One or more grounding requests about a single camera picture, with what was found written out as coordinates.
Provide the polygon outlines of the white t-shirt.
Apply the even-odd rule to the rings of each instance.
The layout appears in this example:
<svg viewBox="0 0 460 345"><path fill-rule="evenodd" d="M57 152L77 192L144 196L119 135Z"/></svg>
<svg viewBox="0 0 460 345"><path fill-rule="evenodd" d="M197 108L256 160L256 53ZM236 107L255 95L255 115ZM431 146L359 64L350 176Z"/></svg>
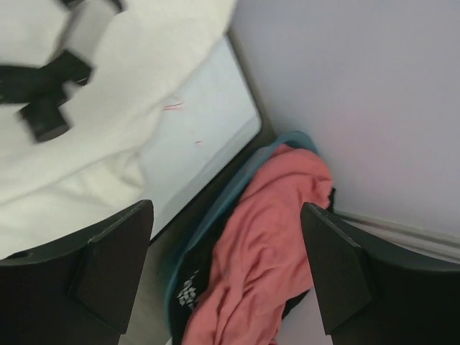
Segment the white t-shirt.
<svg viewBox="0 0 460 345"><path fill-rule="evenodd" d="M135 202L166 99L234 1L1 3L1 257Z"/></svg>

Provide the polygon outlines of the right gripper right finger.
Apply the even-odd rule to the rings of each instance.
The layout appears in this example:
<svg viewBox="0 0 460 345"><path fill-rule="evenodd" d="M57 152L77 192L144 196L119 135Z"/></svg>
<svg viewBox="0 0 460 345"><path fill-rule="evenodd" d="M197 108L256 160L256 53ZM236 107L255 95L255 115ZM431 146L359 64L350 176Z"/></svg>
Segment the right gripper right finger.
<svg viewBox="0 0 460 345"><path fill-rule="evenodd" d="M399 247L313 203L301 224L334 344L458 344L459 264Z"/></svg>

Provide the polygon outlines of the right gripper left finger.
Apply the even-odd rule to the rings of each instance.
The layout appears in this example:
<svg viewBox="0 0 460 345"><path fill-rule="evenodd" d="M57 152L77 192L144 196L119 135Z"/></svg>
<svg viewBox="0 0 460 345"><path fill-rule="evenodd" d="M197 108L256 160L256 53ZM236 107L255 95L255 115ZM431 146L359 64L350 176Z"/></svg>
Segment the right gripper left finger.
<svg viewBox="0 0 460 345"><path fill-rule="evenodd" d="M142 200L1 261L2 344L117 344L128 329L150 245Z"/></svg>

